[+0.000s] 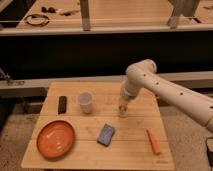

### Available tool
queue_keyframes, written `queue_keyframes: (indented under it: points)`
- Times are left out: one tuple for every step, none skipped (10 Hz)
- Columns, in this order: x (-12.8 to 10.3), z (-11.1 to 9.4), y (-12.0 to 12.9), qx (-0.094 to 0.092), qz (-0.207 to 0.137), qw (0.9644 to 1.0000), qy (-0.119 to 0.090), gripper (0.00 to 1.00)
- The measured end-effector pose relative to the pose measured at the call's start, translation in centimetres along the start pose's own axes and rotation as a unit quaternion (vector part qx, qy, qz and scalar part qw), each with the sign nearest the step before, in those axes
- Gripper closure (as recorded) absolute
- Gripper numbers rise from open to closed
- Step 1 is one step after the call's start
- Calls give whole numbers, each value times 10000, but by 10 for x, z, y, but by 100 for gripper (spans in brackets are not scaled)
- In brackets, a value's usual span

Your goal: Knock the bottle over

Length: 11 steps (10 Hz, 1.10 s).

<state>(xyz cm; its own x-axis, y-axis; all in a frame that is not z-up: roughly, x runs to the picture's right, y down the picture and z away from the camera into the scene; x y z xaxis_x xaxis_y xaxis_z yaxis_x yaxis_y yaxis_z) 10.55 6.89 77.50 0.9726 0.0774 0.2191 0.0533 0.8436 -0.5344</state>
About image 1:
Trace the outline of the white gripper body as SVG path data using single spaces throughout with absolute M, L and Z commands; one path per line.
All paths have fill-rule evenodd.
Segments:
M 119 105 L 120 106 L 128 106 L 128 103 L 135 99 L 137 96 L 137 92 L 134 89 L 122 87 L 120 91 Z

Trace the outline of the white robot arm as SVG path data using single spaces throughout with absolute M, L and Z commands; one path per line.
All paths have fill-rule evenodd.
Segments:
M 140 89 L 146 88 L 213 133 L 213 98 L 167 81 L 157 76 L 156 71 L 157 66 L 151 59 L 127 67 L 120 91 L 120 113 L 124 114 Z

